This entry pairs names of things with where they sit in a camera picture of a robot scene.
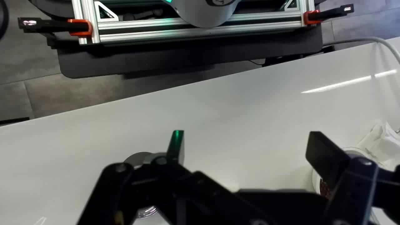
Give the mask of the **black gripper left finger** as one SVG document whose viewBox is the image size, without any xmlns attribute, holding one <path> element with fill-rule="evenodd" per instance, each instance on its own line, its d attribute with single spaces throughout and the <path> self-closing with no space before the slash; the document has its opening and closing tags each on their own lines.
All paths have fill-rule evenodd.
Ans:
<svg viewBox="0 0 400 225">
<path fill-rule="evenodd" d="M 164 154 L 106 167 L 78 225 L 134 225 L 145 210 L 169 225 L 268 225 L 255 205 L 181 164 L 185 133 L 175 130 Z"/>
</svg>

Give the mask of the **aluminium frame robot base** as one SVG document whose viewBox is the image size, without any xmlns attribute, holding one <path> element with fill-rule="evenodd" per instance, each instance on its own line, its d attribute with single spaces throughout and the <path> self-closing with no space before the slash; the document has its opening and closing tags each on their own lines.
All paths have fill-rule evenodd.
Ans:
<svg viewBox="0 0 400 225">
<path fill-rule="evenodd" d="M 18 19 L 68 78 L 180 70 L 319 52 L 321 24 L 354 13 L 325 0 L 29 0 Z"/>
</svg>

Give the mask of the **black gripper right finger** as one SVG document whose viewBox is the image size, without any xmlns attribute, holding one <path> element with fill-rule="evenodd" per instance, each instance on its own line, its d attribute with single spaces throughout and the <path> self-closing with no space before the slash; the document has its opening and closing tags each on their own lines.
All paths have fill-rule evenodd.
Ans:
<svg viewBox="0 0 400 225">
<path fill-rule="evenodd" d="M 333 192 L 323 225 L 369 225 L 374 208 L 400 224 L 400 170 L 351 157 L 321 132 L 311 132 L 305 158 Z"/>
</svg>

